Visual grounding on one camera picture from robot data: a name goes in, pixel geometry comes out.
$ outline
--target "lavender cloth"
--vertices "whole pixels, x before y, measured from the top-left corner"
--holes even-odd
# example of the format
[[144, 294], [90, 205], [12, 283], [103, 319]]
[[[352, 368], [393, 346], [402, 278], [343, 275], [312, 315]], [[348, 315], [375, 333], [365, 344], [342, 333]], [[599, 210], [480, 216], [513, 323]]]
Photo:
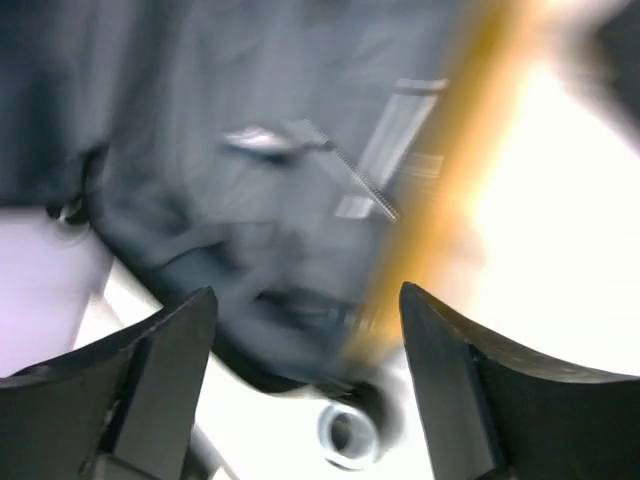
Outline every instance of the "lavender cloth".
[[38, 210], [0, 214], [0, 376], [73, 348], [112, 259], [87, 232], [64, 232]]

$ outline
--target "purple surface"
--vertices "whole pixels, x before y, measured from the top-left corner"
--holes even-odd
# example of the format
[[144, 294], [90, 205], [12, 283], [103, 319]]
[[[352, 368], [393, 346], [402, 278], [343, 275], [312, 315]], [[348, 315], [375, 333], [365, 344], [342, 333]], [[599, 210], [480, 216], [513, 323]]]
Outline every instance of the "purple surface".
[[111, 263], [93, 235], [65, 232], [40, 211], [0, 214], [0, 376], [73, 348]]

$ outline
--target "black bag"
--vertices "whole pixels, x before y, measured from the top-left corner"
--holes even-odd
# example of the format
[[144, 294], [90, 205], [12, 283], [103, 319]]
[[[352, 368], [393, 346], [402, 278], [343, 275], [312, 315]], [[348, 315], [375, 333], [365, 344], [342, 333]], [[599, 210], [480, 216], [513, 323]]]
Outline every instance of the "black bag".
[[212, 286], [254, 387], [332, 381], [462, 2], [3, 3], [2, 202], [90, 222], [162, 303]]

